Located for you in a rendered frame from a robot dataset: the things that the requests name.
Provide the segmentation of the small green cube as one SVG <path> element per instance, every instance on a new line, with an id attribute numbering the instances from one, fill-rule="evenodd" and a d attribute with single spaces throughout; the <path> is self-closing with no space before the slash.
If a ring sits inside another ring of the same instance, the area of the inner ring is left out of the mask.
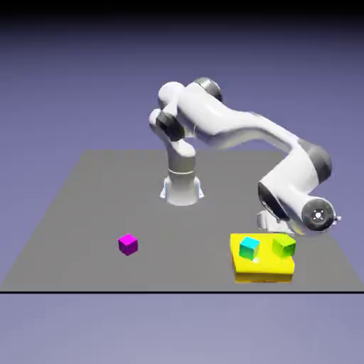
<path id="1" fill-rule="evenodd" d="M 279 257 L 293 257 L 296 251 L 296 240 L 288 235 L 278 235 L 272 240 L 272 251 Z"/>

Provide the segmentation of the small magenta cube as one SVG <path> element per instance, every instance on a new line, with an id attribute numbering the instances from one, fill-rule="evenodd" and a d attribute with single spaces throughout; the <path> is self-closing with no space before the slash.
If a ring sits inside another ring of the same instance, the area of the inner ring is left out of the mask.
<path id="1" fill-rule="evenodd" d="M 138 246 L 138 239 L 132 234 L 126 234 L 118 239 L 119 251 L 124 255 L 129 256 L 135 253 Z"/>

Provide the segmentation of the small cyan cube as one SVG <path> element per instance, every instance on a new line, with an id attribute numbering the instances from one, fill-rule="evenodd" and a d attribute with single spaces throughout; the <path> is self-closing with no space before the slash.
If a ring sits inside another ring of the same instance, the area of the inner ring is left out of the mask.
<path id="1" fill-rule="evenodd" d="M 239 244 L 239 256 L 250 261 L 254 260 L 259 251 L 259 245 L 259 240 L 245 236 Z"/>

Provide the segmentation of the large yellow box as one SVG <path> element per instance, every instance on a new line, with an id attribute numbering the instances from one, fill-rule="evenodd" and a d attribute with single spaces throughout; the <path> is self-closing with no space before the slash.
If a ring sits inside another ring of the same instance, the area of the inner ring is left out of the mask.
<path id="1" fill-rule="evenodd" d="M 230 253 L 236 282 L 289 282 L 294 274 L 293 257 L 279 257 L 272 251 L 272 240 L 284 233 L 232 233 Z M 260 241 L 254 260 L 239 256 L 239 244 L 245 236 Z"/>

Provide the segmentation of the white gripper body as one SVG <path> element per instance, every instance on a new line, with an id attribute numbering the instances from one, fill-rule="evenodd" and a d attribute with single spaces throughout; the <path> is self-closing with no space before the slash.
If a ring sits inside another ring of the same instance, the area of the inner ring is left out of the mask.
<path id="1" fill-rule="evenodd" d="M 260 230 L 273 233 L 285 233 L 288 235 L 303 235 L 304 232 L 299 226 L 290 221 L 279 220 L 275 218 L 267 210 L 263 210 L 257 214 L 257 227 Z"/>

